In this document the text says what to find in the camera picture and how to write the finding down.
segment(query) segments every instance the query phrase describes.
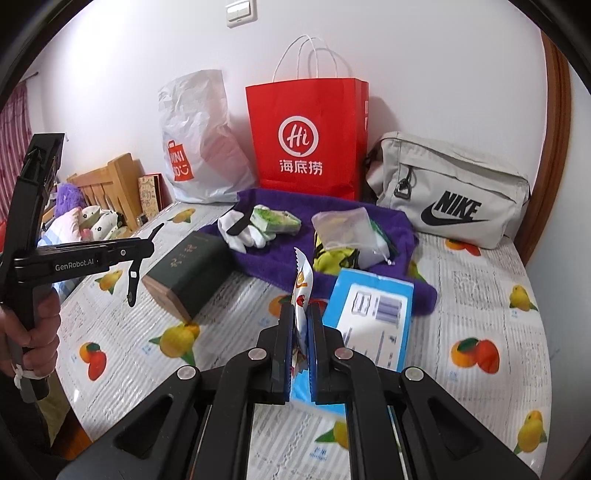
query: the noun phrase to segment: green snack package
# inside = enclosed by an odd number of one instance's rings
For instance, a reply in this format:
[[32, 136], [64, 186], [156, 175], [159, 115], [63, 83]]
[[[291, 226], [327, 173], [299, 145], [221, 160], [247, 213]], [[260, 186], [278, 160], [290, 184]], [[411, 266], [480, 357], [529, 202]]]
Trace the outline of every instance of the green snack package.
[[263, 234], [290, 233], [295, 235], [301, 227], [301, 220], [290, 212], [271, 210], [264, 205], [254, 207], [251, 222]]

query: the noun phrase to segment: metal buckle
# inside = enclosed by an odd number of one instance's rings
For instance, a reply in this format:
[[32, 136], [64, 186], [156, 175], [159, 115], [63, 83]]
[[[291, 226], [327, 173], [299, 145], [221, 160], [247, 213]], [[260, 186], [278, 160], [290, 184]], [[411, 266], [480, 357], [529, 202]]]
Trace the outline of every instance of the metal buckle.
[[410, 185], [410, 177], [413, 173], [413, 168], [408, 168], [408, 173], [406, 178], [400, 180], [394, 189], [394, 196], [398, 197], [403, 200], [410, 200], [411, 193], [413, 192], [413, 188]]

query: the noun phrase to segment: light switch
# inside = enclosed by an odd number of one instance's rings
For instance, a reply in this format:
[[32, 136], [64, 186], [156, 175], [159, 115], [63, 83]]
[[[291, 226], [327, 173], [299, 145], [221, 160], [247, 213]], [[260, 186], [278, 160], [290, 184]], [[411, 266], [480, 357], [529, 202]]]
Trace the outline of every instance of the light switch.
[[239, 0], [226, 5], [226, 25], [232, 28], [256, 20], [254, 1]]

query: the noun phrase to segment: nike swoosh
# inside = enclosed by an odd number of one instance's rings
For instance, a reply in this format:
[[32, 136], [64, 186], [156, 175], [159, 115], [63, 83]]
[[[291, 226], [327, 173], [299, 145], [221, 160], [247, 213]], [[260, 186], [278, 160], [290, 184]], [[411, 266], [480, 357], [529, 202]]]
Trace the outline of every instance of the nike swoosh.
[[433, 215], [433, 207], [435, 203], [432, 203], [421, 213], [421, 220], [430, 226], [443, 226], [443, 225], [460, 225], [462, 223], [475, 223], [475, 222], [487, 222], [488, 220], [474, 220], [472, 218], [438, 218]]

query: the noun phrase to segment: blue package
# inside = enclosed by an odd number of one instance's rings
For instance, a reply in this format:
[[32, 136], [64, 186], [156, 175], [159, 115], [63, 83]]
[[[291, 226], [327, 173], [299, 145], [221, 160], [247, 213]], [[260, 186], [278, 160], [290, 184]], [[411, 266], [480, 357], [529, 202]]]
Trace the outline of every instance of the blue package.
[[[322, 323], [343, 334], [345, 346], [383, 368], [404, 368], [413, 284], [344, 268], [339, 273]], [[291, 399], [345, 416], [344, 405], [316, 405], [310, 396], [310, 371], [293, 380]]]

